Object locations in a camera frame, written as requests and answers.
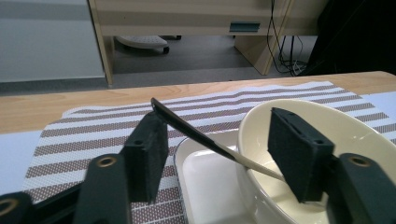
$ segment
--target white bowl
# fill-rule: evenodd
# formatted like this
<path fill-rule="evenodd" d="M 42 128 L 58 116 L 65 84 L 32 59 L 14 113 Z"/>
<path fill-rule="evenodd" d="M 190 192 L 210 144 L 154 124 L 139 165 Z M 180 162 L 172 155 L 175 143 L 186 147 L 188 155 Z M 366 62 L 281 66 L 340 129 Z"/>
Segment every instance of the white bowl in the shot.
<path fill-rule="evenodd" d="M 301 100 L 274 100 L 255 106 L 238 132 L 239 153 L 279 171 L 267 152 L 271 109 L 289 110 L 305 119 L 334 144 L 334 155 L 351 152 L 376 161 L 396 183 L 396 146 L 380 133 L 343 112 Z M 237 178 L 247 210 L 257 223 L 328 223 L 324 207 L 300 204 L 289 186 L 279 180 L 237 166 Z"/>

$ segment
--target gray and white striped placemat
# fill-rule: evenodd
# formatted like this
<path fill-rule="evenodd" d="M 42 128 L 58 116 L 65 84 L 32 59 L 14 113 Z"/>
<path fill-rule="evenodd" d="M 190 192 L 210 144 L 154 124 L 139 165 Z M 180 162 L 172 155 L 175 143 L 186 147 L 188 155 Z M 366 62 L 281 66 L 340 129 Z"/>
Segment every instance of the gray and white striped placemat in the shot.
<path fill-rule="evenodd" d="M 237 129 L 255 105 L 265 101 L 299 98 L 339 109 L 384 134 L 396 143 L 396 123 L 355 93 L 331 82 L 296 86 L 243 88 L 163 103 L 204 133 Z M 64 112 L 41 134 L 23 189 L 35 202 L 45 200 L 81 182 L 92 158 L 118 153 L 135 125 L 151 111 L 149 102 L 123 106 L 85 106 Z M 173 156 L 185 138 L 169 128 L 169 157 L 165 164 L 157 203 L 133 203 L 134 223 L 185 223 Z"/>

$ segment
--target floor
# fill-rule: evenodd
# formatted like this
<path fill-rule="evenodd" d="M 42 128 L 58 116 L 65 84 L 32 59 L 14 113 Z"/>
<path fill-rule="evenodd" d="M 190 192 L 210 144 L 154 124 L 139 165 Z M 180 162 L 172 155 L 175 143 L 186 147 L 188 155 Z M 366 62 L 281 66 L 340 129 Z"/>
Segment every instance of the floor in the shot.
<path fill-rule="evenodd" d="M 93 91 L 148 86 L 234 81 L 260 78 L 290 77 L 273 64 L 269 75 L 262 76 L 233 46 L 232 36 L 187 35 L 162 36 L 170 52 L 161 49 L 132 49 L 115 41 L 114 84 L 109 87 L 104 78 L 43 80 L 0 83 L 0 95 L 24 95 L 67 91 Z M 284 45 L 284 57 L 289 57 L 291 37 Z M 293 59 L 307 62 L 315 45 L 315 36 L 301 36 L 294 41 Z"/>

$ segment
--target white wall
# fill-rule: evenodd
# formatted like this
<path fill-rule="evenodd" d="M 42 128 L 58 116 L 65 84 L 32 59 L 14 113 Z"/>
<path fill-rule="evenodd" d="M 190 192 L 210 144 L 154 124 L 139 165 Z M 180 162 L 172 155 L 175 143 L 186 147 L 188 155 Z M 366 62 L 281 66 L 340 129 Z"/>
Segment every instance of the white wall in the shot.
<path fill-rule="evenodd" d="M 0 82 L 105 77 L 86 0 L 0 0 Z"/>

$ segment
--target office chair wheel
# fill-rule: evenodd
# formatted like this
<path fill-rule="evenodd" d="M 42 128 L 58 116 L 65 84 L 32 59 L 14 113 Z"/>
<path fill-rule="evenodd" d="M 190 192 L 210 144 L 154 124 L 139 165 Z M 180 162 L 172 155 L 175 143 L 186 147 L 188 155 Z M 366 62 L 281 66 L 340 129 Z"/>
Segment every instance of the office chair wheel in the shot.
<path fill-rule="evenodd" d="M 164 53 L 164 54 L 169 53 L 169 47 L 163 48 L 163 53 Z"/>

